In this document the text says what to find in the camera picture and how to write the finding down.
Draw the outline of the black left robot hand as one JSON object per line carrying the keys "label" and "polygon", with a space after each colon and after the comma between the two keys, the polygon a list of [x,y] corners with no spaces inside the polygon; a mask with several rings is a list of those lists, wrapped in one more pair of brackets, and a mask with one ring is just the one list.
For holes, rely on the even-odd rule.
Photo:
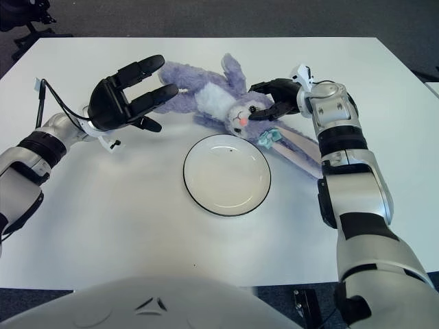
{"label": "black left robot hand", "polygon": [[150,56],[101,80],[94,88],[88,104],[87,113],[93,126],[101,131],[110,131],[132,125],[141,130],[160,132],[161,124],[146,114],[175,97],[178,94],[177,86],[168,84],[132,101],[128,101],[124,90],[151,76],[164,63],[162,55]]}

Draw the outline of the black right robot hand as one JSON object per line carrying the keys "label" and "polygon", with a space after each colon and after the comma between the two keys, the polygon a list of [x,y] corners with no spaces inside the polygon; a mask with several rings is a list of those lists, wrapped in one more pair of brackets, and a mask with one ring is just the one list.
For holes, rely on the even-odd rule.
{"label": "black right robot hand", "polygon": [[260,82],[250,87],[250,92],[271,95],[274,104],[264,110],[255,110],[249,116],[253,121],[274,121],[284,115],[300,112],[296,101],[300,85],[291,79],[277,78],[269,82]]}

